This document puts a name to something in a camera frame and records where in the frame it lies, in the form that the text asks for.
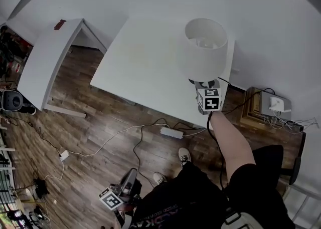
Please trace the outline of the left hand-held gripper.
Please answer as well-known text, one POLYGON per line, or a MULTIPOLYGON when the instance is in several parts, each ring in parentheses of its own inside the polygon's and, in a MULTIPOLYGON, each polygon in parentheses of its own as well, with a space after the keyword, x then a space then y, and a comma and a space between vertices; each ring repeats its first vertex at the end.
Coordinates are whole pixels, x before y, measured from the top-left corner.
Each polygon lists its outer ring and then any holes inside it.
POLYGON ((137 206, 141 200, 142 185, 136 177, 137 169, 130 169, 121 183, 111 184, 99 195, 99 200, 110 210, 119 209, 124 205, 137 206))

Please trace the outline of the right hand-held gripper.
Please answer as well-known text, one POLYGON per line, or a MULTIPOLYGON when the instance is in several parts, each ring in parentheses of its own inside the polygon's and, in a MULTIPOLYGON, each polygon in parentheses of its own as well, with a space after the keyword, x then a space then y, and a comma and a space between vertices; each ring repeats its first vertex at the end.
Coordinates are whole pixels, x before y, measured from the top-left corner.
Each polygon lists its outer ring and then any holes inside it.
POLYGON ((196 100, 198 111, 202 115, 208 115, 213 111, 221 110, 221 88, 218 80, 210 82, 194 82, 196 88, 196 100))

